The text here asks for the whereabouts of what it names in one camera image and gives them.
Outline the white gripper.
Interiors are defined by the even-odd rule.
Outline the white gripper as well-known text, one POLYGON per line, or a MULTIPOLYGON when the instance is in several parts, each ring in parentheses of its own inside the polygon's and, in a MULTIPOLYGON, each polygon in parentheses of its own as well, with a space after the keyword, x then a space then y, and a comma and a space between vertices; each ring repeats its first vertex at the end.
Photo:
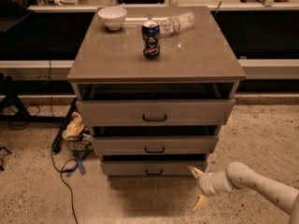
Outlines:
POLYGON ((192 175, 196 179, 199 179, 199 189, 203 193, 197 194, 196 203, 192 208, 193 211, 197 211, 207 204, 207 196, 232 193, 236 190, 235 185, 228 179, 224 171, 217 173, 204 173, 193 166, 188 166, 188 169, 192 172, 192 175))

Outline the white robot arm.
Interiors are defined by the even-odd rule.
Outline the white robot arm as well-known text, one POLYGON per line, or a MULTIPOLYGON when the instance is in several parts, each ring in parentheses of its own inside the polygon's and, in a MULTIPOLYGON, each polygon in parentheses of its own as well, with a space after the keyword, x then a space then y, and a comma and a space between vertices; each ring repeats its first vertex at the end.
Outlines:
POLYGON ((204 207, 211 196, 258 192, 290 216, 289 224, 299 224, 299 190, 259 175, 241 162, 230 163, 224 171, 204 173, 188 166, 198 180, 200 192, 193 211, 204 207))

